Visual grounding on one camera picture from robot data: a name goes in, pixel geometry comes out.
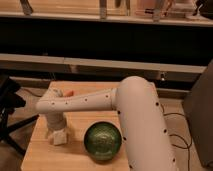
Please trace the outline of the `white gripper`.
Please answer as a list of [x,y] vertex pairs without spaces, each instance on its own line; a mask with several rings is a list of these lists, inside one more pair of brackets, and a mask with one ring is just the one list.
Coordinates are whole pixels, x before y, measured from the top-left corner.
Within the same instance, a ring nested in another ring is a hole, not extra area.
[[48,134],[58,132],[60,134],[66,133],[67,120],[63,113],[47,114],[45,116],[48,128]]

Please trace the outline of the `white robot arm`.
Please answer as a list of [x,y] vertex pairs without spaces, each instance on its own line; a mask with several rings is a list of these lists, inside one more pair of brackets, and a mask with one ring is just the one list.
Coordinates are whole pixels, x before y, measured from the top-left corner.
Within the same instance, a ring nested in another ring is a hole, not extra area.
[[130,171],[178,171],[156,88],[142,77],[130,76],[116,88],[71,97],[57,97],[48,89],[36,109],[41,114],[116,111]]

